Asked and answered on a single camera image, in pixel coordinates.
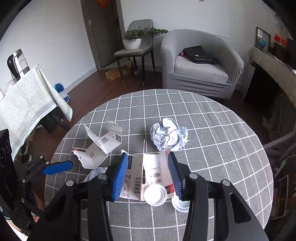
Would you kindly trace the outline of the cardboard box on floor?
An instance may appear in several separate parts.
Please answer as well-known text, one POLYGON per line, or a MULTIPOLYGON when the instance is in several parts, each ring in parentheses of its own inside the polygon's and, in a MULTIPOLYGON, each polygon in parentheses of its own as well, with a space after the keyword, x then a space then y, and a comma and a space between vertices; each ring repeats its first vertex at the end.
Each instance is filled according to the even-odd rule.
MULTIPOLYGON (((125 62, 120 66, 123 76, 132 72, 132 63, 130 60, 125 60, 125 62)), ((119 68, 108 70, 107 72, 105 72, 105 75, 106 78, 110 81, 121 78, 119 68)))

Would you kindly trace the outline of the red white SanDisk package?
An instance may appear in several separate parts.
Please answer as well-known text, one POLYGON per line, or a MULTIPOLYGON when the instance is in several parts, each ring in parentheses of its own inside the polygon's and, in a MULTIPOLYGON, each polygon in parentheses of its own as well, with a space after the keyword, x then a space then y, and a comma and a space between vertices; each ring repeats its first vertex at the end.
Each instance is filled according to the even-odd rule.
POLYGON ((128 152, 128 168, 125 181, 121 189, 120 197, 135 201, 145 201, 144 192, 152 184, 162 185, 168 194, 168 198, 173 197, 175 189, 171 180, 168 168, 167 148, 158 154, 132 154, 128 152))

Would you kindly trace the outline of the white paper cup lid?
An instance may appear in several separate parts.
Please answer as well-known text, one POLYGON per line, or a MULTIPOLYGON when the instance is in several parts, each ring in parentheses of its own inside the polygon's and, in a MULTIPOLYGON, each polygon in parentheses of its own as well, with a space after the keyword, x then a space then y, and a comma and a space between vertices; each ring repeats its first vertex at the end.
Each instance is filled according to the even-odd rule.
POLYGON ((151 206, 161 206, 166 202, 167 198, 167 191, 160 184, 152 184, 144 192, 144 200, 151 206))

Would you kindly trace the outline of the white patterned tablecloth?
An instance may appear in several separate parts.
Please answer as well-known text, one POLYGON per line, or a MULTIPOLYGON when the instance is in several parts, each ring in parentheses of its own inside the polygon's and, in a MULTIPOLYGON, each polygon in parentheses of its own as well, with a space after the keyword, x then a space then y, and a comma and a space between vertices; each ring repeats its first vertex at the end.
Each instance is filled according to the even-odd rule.
POLYGON ((72 121, 72 108, 49 82, 39 65, 10 88, 1 100, 1 130, 9 130, 13 159, 40 120, 56 107, 61 109, 68 121, 72 121))

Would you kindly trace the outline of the beige lace desk cloth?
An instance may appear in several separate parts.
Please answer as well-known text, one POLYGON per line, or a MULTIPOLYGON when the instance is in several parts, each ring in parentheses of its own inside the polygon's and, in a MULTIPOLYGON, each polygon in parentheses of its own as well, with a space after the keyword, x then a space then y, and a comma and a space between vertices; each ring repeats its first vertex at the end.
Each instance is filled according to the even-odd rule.
POLYGON ((295 73, 276 57, 256 47, 250 49, 249 56, 273 78, 295 106, 295 73))

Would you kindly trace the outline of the black electric kettle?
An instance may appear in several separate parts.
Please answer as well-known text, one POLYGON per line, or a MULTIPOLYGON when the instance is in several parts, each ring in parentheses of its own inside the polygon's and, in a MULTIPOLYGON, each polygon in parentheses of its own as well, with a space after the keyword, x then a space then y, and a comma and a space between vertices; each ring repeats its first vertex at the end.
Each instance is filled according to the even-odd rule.
POLYGON ((15 51, 7 59, 7 65, 13 80, 18 81, 30 71, 29 65, 21 49, 15 51))

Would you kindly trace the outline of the small blue globe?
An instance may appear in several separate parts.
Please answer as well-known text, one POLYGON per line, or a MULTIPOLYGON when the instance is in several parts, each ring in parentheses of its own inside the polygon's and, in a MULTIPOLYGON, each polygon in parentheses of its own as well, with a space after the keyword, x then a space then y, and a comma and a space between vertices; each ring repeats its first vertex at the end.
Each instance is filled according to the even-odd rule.
POLYGON ((264 39, 258 39, 258 46, 261 48, 261 49, 264 49, 266 47, 266 42, 264 39))

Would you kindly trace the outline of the black handbag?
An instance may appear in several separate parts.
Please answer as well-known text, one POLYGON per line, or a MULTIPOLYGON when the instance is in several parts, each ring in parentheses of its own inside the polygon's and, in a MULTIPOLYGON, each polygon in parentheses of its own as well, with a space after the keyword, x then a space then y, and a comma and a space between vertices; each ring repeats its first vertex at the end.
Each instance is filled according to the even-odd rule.
POLYGON ((191 62, 195 64, 216 65, 218 63, 213 56, 204 51, 201 45, 185 48, 180 53, 180 56, 189 59, 191 62))

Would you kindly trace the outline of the grey dining chair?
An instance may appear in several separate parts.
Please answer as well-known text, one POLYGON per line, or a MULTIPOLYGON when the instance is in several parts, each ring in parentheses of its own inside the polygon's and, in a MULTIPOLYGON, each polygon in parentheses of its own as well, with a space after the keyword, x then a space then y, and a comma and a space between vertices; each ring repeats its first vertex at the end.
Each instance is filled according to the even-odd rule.
POLYGON ((128 31, 125 32, 123 38, 124 49, 114 53, 117 61, 120 77, 124 83, 123 71, 120 65, 120 59, 124 57, 132 57, 135 68, 137 69, 136 57, 141 57, 142 60, 142 85, 145 83, 145 55, 151 54, 153 71, 156 71, 154 62, 154 37, 153 35, 146 34, 145 31, 153 28, 153 21, 151 19, 135 20, 132 21, 128 31))

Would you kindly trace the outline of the blue slippers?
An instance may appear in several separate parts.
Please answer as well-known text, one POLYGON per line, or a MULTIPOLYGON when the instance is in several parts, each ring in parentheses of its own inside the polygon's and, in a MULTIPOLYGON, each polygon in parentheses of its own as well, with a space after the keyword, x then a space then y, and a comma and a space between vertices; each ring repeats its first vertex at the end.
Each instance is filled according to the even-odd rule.
POLYGON ((54 85, 55 90, 60 94, 60 96, 66 101, 66 103, 69 102, 70 96, 65 93, 65 88, 62 84, 57 83, 54 85))

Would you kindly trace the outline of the picture frame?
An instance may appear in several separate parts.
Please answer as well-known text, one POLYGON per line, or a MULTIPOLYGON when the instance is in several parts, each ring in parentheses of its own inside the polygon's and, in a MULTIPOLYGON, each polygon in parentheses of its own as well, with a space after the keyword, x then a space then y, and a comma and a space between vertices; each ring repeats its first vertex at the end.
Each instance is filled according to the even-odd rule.
POLYGON ((269 51, 271 35, 259 27, 256 27, 255 47, 262 51, 269 51))

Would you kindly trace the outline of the small red flags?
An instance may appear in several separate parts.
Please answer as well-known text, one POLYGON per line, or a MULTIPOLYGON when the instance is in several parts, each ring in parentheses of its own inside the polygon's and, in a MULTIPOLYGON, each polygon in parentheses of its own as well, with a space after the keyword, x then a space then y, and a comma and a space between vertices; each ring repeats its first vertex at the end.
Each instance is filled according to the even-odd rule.
POLYGON ((278 44, 280 44, 282 46, 286 46, 287 45, 286 39, 281 38, 278 34, 276 34, 274 36, 274 40, 275 40, 276 43, 278 43, 278 44))

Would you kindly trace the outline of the torn red white package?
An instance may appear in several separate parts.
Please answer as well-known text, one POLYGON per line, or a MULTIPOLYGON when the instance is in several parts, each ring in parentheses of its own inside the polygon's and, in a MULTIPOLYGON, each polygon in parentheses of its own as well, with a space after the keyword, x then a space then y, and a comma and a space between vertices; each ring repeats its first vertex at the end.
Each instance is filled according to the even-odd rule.
POLYGON ((96 169, 107 158, 107 154, 100 147, 92 143, 88 148, 73 148, 73 154, 77 156, 85 169, 96 169))

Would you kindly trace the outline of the grey door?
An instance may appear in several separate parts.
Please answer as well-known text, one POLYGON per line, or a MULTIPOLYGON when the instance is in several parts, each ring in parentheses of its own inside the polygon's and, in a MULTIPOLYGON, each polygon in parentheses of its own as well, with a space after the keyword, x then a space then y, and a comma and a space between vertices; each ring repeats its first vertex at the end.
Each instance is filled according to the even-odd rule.
POLYGON ((114 53, 123 49, 119 1, 80 3, 95 66, 104 69, 116 61, 114 53))

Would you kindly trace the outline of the grey checked round tablecloth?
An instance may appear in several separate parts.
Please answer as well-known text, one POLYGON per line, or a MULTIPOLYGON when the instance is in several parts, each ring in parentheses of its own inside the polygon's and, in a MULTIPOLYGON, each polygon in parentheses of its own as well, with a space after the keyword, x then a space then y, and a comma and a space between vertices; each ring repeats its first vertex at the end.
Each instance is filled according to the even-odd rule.
POLYGON ((121 143, 102 167, 120 160, 122 151, 155 160, 177 145, 175 156, 204 179, 229 180, 246 200, 262 226, 273 202, 273 173, 256 133, 234 111, 199 94, 173 89, 150 89, 116 97, 86 114, 67 133, 52 162, 71 161, 73 169, 46 178, 49 203, 67 180, 82 182, 89 174, 75 155, 88 148, 93 132, 104 137, 108 124, 121 128, 121 143))

